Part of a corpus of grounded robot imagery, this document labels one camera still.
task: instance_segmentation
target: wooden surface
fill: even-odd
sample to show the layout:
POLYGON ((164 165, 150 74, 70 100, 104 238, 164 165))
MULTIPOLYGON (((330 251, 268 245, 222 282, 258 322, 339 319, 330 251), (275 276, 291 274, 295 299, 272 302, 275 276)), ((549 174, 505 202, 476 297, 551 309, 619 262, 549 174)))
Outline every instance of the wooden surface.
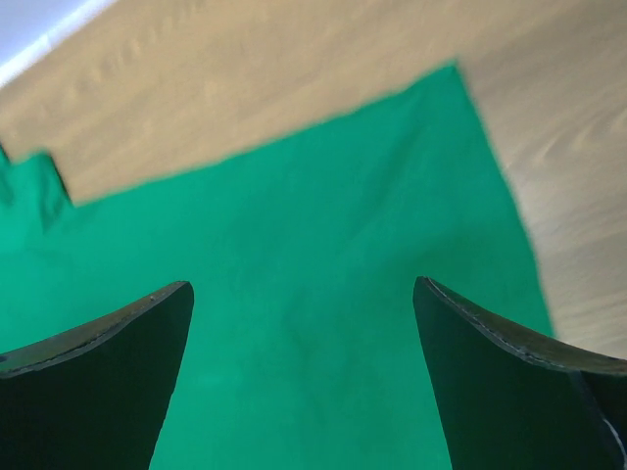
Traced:
POLYGON ((75 201, 224 158, 459 54, 560 337, 627 357, 627 2, 119 0, 0 90, 75 201))

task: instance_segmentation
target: wood grain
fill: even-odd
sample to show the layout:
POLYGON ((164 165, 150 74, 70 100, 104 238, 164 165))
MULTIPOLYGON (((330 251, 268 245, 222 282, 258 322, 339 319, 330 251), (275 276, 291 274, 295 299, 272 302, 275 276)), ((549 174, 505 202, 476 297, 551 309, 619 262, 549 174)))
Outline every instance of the wood grain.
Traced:
POLYGON ((461 55, 560 337, 627 357, 626 26, 623 0, 119 0, 0 89, 0 138, 51 149, 81 202, 461 55))

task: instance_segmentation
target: green towel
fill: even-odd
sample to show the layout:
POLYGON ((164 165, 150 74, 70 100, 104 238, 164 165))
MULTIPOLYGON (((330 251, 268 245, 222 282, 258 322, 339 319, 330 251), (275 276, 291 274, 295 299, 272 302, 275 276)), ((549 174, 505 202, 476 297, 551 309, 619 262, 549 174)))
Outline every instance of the green towel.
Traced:
POLYGON ((551 332, 455 66, 83 207, 46 155, 3 162, 0 222, 0 351, 192 282, 153 469, 450 468, 411 304, 418 275, 551 332))

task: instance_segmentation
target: green fabric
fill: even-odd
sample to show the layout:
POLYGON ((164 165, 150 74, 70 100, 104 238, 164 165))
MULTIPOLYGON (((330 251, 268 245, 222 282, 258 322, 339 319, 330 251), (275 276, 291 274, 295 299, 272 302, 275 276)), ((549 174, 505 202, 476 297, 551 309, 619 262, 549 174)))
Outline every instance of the green fabric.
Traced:
POLYGON ((0 166, 0 350, 192 282, 153 469, 450 468, 412 311, 417 275, 551 331, 455 66, 84 207, 44 154, 0 166))

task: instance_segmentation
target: white surface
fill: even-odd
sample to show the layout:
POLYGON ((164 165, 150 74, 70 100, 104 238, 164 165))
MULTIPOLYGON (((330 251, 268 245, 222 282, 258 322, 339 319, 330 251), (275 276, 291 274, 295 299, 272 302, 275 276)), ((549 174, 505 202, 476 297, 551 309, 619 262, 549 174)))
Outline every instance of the white surface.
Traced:
POLYGON ((115 0, 0 0, 0 87, 115 0))

